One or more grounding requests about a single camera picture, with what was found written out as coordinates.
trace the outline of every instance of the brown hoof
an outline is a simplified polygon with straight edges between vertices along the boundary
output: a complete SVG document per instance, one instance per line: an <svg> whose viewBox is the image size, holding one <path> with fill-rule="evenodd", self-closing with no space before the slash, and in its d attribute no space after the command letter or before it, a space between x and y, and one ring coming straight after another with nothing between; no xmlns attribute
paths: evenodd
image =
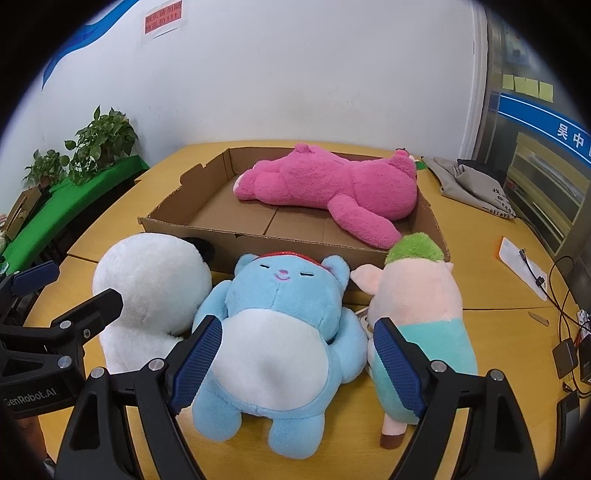
<svg viewBox="0 0 591 480"><path fill-rule="evenodd" d="M401 435L384 435L381 434L379 437L379 445L381 448L386 450L393 450L402 445L404 440L404 434Z"/></svg>

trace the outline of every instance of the blue plush bear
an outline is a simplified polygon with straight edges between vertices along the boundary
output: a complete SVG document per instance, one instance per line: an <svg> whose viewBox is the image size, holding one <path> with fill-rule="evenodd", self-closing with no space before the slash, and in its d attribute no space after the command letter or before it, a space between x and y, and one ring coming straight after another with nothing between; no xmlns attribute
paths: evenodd
<svg viewBox="0 0 591 480"><path fill-rule="evenodd" d="M324 411L341 383L366 362L367 337L342 307L349 266L293 252L243 255L234 280L218 284L195 316L222 321L222 345L193 403L196 429L211 440L233 437L241 414L273 420L269 446L290 458L312 455Z"/></svg>

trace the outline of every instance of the white belly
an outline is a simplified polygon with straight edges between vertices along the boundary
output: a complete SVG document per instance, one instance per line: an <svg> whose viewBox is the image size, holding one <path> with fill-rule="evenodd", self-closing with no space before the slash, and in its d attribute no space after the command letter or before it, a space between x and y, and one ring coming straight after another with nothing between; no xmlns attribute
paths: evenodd
<svg viewBox="0 0 591 480"><path fill-rule="evenodd" d="M270 410L292 410L311 402L324 388L329 359L314 327L285 313L248 309L223 321L212 372L239 400Z"/></svg>

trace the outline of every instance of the blue textured pad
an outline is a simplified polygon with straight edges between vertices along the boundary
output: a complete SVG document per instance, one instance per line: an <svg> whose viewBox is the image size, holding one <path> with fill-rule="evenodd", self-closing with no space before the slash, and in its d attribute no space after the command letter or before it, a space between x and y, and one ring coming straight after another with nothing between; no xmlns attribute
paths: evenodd
<svg viewBox="0 0 591 480"><path fill-rule="evenodd" d="M59 276L60 267L55 262L45 262L14 275L10 293L17 297L24 297L55 282Z"/></svg>
<svg viewBox="0 0 591 480"><path fill-rule="evenodd" d="M174 377L173 394L168 406L175 415L188 407L197 395L221 343L222 322L213 319Z"/></svg>
<svg viewBox="0 0 591 480"><path fill-rule="evenodd" d="M404 408L422 418L427 407L421 393L421 381L383 320L378 320L374 326L374 345Z"/></svg>

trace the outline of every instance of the green tablecloth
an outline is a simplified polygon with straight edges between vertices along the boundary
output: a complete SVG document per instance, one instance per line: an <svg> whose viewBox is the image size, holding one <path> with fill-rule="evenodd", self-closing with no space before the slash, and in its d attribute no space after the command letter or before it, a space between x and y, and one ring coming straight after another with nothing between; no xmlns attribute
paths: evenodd
<svg viewBox="0 0 591 480"><path fill-rule="evenodd" d="M88 183L77 186L65 179L51 189L51 198L11 242L3 255L7 274L28 268L51 240L74 217L122 181L149 167L137 155L117 161Z"/></svg>

